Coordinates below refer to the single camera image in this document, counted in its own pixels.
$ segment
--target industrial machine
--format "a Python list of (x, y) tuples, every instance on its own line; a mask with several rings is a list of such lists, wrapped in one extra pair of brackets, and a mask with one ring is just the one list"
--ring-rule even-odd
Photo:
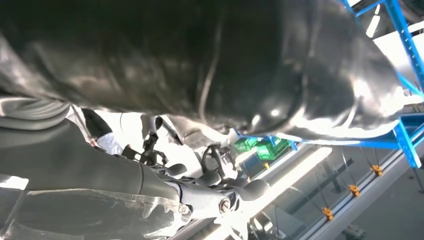
[[(267, 191), (222, 181), (233, 163), (212, 135), (372, 138), (403, 107), (394, 68), (338, 0), (5, 0), (0, 33), (5, 240), (173, 236)], [(223, 160), (176, 179), (158, 152), (108, 155), (64, 119), (69, 103), (146, 113), (149, 144), (167, 115), (181, 143)]]

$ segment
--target black rubber part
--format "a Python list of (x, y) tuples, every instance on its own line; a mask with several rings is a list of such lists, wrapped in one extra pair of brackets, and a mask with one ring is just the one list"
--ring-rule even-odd
[(0, 173), (29, 179), (28, 190), (141, 191), (137, 162), (90, 147), (67, 119), (40, 131), (0, 128), (0, 156)]
[(17, 129), (17, 130), (44, 130), (58, 125), (62, 122), (69, 112), (69, 105), (62, 110), (59, 114), (52, 117), (33, 120), (24, 118), (13, 118), (13, 117), (0, 117), (0, 128)]

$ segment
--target plastic sheet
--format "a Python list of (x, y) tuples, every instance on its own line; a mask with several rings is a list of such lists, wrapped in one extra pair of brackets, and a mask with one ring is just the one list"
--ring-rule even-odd
[(3, 240), (163, 239), (191, 219), (187, 206), (162, 197), (8, 188), (0, 188), (0, 196)]

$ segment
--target black plastic cover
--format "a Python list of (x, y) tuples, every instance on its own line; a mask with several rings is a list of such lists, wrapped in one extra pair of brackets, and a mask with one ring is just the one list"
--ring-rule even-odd
[(384, 134), (403, 107), (339, 0), (3, 0), (0, 29), (17, 95), (327, 140)]

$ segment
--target cable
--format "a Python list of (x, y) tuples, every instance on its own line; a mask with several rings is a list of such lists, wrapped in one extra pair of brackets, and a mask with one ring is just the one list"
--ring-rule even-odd
[(276, 202), (274, 202), (274, 216), (275, 216), (275, 228), (276, 228), (276, 230), (277, 230), (277, 232), (276, 232), (276, 237), (277, 237), (277, 239), (278, 239), (278, 238), (279, 238), (279, 236), (280, 236), (280, 229), (279, 229), (279, 227), (278, 227), (277, 204), (276, 204)]
[(123, 133), (124, 130), (122, 130), (122, 115), (124, 115), (123, 112), (121, 112), (120, 117), (119, 117), (119, 126), (120, 126), (120, 131)]

